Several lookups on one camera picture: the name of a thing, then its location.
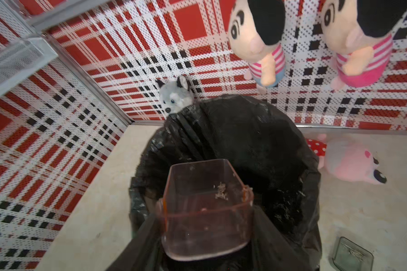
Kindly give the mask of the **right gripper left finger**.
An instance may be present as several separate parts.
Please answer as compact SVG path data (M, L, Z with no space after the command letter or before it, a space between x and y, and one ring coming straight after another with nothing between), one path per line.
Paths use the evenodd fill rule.
M156 215L151 214L136 236L106 270L161 271L163 255L160 223Z

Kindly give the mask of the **pink tinted shavings tray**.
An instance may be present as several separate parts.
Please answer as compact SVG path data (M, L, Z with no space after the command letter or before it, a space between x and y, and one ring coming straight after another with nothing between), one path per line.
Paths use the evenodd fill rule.
M156 215L173 260L191 262L244 248L251 240L254 194L227 159L171 166Z

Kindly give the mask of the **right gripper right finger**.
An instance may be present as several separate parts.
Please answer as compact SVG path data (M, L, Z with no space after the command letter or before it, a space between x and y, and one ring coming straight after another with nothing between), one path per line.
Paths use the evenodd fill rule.
M252 224L252 260L255 271L311 270L259 206L253 207Z

